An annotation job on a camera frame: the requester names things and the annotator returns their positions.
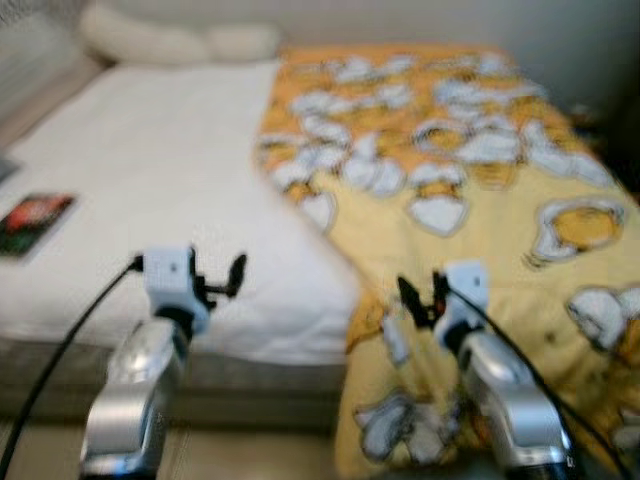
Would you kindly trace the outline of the beige bed base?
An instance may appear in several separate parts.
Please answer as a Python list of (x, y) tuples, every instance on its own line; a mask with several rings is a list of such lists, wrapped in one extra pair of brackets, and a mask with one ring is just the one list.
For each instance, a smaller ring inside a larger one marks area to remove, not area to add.
[[(0, 338), (0, 419), (18, 415), (55, 348)], [(73, 344), (42, 390), (33, 419), (83, 424), (104, 385), (109, 355), (105, 347)], [(166, 415), (212, 428), (325, 430), (337, 419), (344, 379), (342, 365), (259, 364), (198, 353)]]

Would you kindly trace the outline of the beige bolster pillow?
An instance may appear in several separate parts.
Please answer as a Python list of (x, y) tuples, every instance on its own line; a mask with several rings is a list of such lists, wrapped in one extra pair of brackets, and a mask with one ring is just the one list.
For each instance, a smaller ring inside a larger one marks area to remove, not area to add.
[(178, 26), (122, 12), (104, 0), (79, 15), (77, 33), (88, 49), (115, 63), (146, 67), (195, 67), (274, 59), (284, 44), (271, 23)]

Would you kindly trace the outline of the dark wardrobe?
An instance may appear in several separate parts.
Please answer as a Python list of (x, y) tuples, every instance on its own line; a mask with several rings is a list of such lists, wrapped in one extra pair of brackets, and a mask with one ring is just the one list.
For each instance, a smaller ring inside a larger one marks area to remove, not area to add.
[(591, 150), (631, 195), (639, 191), (640, 177), (639, 72), (639, 60), (627, 61), (605, 108), (575, 106), (572, 110), (577, 131), (585, 134)]

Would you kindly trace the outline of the white quilted mattress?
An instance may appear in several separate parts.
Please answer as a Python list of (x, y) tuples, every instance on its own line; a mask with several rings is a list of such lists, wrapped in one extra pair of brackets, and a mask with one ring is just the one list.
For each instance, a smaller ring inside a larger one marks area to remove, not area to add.
[(33, 193), (76, 204), (29, 255), (0, 259), (0, 337), (59, 339), (143, 248), (191, 246), (216, 283), (248, 257), (198, 352), (342, 364), (356, 276), (253, 155), (276, 69), (110, 69), (6, 148), (19, 170), (0, 183), (0, 218)]

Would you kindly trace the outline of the dark cover book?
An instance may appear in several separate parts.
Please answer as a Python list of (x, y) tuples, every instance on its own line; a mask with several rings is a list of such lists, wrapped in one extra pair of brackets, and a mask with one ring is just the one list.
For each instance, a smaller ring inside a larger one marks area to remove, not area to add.
[(0, 259), (22, 260), (77, 205), (73, 193), (35, 192), (0, 218)]

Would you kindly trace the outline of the yellow cartoon print blanket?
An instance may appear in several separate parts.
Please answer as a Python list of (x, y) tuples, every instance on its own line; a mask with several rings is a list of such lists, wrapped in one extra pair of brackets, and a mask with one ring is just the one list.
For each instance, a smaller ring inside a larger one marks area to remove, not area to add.
[(573, 443), (634, 468), (640, 219), (547, 91), (493, 47), (284, 47), (255, 157), (355, 270), (335, 428), (340, 480), (434, 474), (492, 453), (460, 361), (397, 282), (477, 261), (489, 320), (564, 402)]

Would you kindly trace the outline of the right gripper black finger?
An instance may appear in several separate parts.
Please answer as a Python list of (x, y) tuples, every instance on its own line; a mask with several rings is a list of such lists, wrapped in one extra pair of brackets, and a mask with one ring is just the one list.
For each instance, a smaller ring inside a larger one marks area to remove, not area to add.
[(410, 315), (413, 325), (422, 325), (422, 303), (420, 300), (420, 293), (417, 291), (415, 285), (408, 282), (403, 276), (397, 276), (396, 284), (398, 289), (399, 301), (404, 306), (404, 310)]

